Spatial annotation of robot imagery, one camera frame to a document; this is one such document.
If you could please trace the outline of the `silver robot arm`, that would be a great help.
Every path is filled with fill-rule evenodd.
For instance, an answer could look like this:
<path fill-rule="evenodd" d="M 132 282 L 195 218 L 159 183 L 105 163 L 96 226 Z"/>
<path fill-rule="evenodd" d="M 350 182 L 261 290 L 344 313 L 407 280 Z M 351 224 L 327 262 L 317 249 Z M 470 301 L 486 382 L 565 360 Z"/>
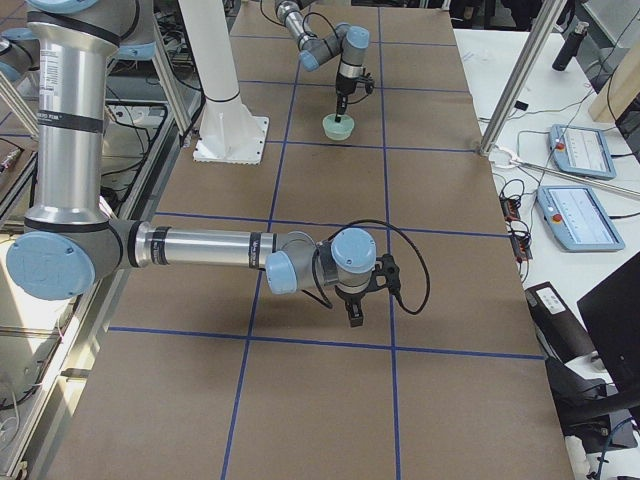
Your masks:
<path fill-rule="evenodd" d="M 367 95 L 374 90 L 374 79 L 366 72 L 364 65 L 370 32 L 349 23 L 333 26 L 328 22 L 331 32 L 320 38 L 312 31 L 307 20 L 311 12 L 302 14 L 302 10 L 311 4 L 312 1 L 275 1 L 274 13 L 296 41 L 299 61 L 306 71 L 315 71 L 329 60 L 340 57 L 335 81 L 336 113 L 330 114 L 329 120 L 336 126 L 346 127 L 349 97 L 355 93 L 357 86 L 362 84 Z"/>
<path fill-rule="evenodd" d="M 335 57 L 337 108 L 347 126 L 347 100 L 365 76 L 370 33 L 338 23 L 325 38 L 301 10 L 313 1 L 276 1 L 275 13 L 314 71 Z M 25 233 L 7 253 L 12 280 L 28 294 L 65 300 L 98 280 L 149 264 L 210 264 L 265 270 L 274 294 L 334 286 L 350 325 L 361 326 L 361 299 L 376 288 L 376 245 L 359 228 L 315 243 L 301 232 L 180 230 L 110 218 L 100 209 L 107 64 L 117 56 L 158 52 L 153 1 L 28 1 L 29 30 L 39 40 L 38 176 Z M 221 1 L 180 1 L 204 101 L 194 159 L 257 164 L 269 120 L 244 105 Z"/>

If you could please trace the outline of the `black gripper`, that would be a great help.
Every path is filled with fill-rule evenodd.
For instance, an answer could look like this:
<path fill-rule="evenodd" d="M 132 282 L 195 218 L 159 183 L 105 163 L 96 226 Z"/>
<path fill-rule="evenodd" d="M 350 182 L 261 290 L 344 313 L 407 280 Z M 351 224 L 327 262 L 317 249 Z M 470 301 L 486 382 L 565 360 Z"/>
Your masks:
<path fill-rule="evenodd" d="M 342 116 L 345 115 L 348 107 L 348 97 L 356 91 L 357 83 L 357 77 L 346 77 L 342 74 L 336 75 L 336 113 L 334 117 L 336 123 L 340 123 Z"/>
<path fill-rule="evenodd" d="M 367 294 L 373 292 L 374 289 L 370 287 L 366 287 L 358 292 L 349 291 L 340 285 L 335 287 L 336 295 L 345 302 L 351 328 L 361 327 L 363 325 L 364 313 L 362 311 L 362 300 Z"/>

